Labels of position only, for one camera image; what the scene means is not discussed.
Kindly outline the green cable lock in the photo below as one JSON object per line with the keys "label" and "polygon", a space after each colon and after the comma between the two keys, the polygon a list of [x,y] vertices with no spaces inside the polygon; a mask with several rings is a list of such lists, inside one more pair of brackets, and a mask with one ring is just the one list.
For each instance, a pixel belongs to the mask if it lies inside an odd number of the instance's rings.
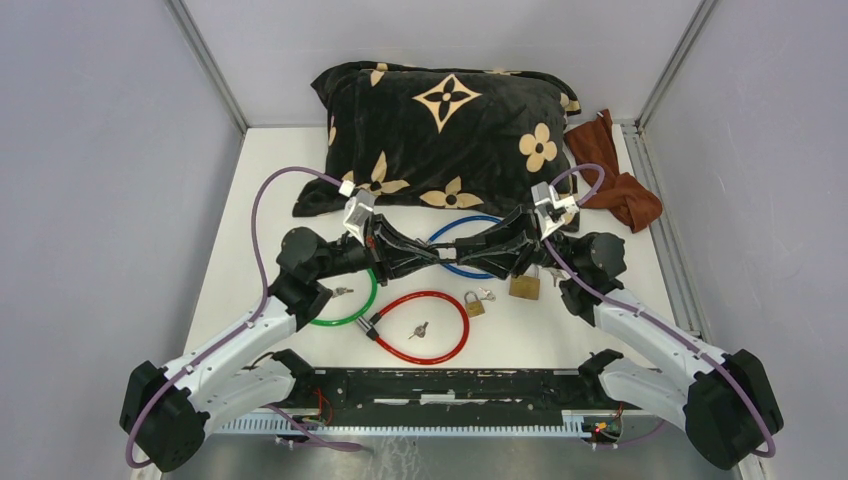
{"label": "green cable lock", "polygon": [[314,319],[311,324],[318,327],[339,327],[343,325],[350,324],[357,320],[360,316],[363,316],[368,310],[374,305],[377,293],[379,290],[378,282],[375,274],[372,270],[367,270],[369,288],[368,295],[364,298],[362,303],[355,309],[347,312],[344,316],[339,316],[338,318],[321,318],[318,317]]}

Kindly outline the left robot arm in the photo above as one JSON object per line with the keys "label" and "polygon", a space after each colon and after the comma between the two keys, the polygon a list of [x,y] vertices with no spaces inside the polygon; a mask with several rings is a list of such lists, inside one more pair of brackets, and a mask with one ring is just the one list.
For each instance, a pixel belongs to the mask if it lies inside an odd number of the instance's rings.
{"label": "left robot arm", "polygon": [[331,298],[323,279],[370,270],[387,283],[441,260],[436,247],[402,235],[381,215],[333,241],[307,227],[290,230],[276,278],[260,275],[260,297],[246,313],[164,365],[144,361],[132,370],[119,416],[128,435],[127,465],[173,471],[221,425],[282,399],[293,407],[307,404],[315,391],[309,374],[285,366],[244,368],[318,316]]}

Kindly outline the small silver keys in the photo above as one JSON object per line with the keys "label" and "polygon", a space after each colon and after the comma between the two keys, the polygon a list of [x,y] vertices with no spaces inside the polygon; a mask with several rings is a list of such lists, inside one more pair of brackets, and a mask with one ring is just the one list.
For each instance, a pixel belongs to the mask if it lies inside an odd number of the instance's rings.
{"label": "small silver keys", "polygon": [[342,296],[342,295],[345,295],[345,294],[349,294],[349,293],[353,293],[353,292],[354,292],[354,290],[351,289],[351,288],[336,287],[336,288],[333,289],[333,297],[336,298],[336,297],[339,297],[339,296]]}

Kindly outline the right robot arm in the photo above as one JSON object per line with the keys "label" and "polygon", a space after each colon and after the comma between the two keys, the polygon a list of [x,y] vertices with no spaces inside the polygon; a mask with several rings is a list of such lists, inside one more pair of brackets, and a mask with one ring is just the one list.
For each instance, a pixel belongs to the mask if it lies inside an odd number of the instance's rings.
{"label": "right robot arm", "polygon": [[505,279],[531,266],[554,267],[566,309],[652,363],[614,356],[581,376],[580,400],[602,408],[619,400],[682,430],[712,465],[729,470],[749,456],[772,458],[784,420],[762,361],[711,345],[668,322],[620,281],[625,242],[608,232],[580,237],[546,231],[517,209],[490,228],[454,242],[456,262]]}

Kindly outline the blue cable lock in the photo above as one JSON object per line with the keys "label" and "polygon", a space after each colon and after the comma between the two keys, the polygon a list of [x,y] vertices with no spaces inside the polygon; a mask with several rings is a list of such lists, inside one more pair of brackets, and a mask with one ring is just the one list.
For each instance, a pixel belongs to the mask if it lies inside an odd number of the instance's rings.
{"label": "blue cable lock", "polygon": [[[436,240],[438,240],[442,235],[449,232],[450,230],[452,230],[456,227],[465,225],[465,224],[473,223],[473,222],[486,222],[486,223],[490,223],[490,224],[497,224],[497,223],[500,222],[500,219],[497,218],[497,217],[494,217],[494,216],[490,216],[490,215],[470,215],[470,216],[466,216],[466,217],[451,221],[451,222],[447,223],[446,225],[442,226],[441,228],[436,230],[434,233],[432,233],[427,238],[426,242],[428,244],[433,243]],[[462,278],[466,278],[466,279],[471,279],[471,280],[495,279],[495,276],[492,275],[492,274],[485,273],[485,272],[482,272],[482,271],[472,272],[470,270],[463,270],[462,268],[459,268],[459,267],[457,267],[456,265],[453,265],[453,264],[443,264],[443,265],[441,265],[441,268],[443,270],[450,272],[453,275],[456,275],[456,276],[459,276],[459,277],[462,277]]]}

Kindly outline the small brass padlock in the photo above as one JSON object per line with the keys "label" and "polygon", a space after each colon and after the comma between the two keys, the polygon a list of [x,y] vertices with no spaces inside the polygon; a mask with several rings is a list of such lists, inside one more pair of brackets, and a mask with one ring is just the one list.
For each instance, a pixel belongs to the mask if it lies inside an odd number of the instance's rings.
{"label": "small brass padlock", "polygon": [[474,291],[467,291],[464,294],[463,299],[465,310],[469,318],[479,317],[486,313],[482,300]]}

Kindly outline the large brass padlock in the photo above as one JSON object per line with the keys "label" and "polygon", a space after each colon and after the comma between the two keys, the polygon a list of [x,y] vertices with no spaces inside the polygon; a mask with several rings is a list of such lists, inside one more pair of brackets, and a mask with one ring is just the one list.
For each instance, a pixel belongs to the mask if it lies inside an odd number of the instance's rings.
{"label": "large brass padlock", "polygon": [[513,276],[509,282],[508,294],[515,298],[537,301],[540,297],[540,270],[530,267],[523,274]]}

